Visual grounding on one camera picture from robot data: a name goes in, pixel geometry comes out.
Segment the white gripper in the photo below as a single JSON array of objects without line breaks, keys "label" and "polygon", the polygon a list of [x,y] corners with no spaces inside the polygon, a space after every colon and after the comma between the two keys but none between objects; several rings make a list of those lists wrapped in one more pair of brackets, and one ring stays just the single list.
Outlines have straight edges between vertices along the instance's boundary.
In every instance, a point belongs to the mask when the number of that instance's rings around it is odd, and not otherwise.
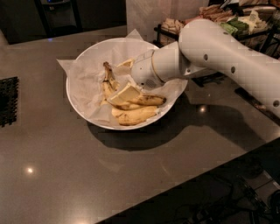
[{"label": "white gripper", "polygon": [[[129,71],[131,70],[132,79],[143,89],[161,88],[164,83],[158,78],[152,65],[154,52],[154,50],[149,50],[148,52],[139,55],[136,59],[125,60],[116,67]],[[120,86],[120,88],[113,93],[107,101],[114,105],[120,105],[138,97],[139,95],[140,91],[128,82],[126,85]]]}]

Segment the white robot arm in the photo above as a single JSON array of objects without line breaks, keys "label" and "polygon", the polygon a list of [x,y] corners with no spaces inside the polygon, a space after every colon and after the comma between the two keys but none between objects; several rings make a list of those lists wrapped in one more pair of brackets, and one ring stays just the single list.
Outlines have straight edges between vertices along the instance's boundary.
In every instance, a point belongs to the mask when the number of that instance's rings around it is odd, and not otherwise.
[{"label": "white robot arm", "polygon": [[225,74],[280,116],[280,60],[246,47],[207,19],[187,24],[178,41],[138,55],[130,75],[140,88],[152,90],[210,70]]}]

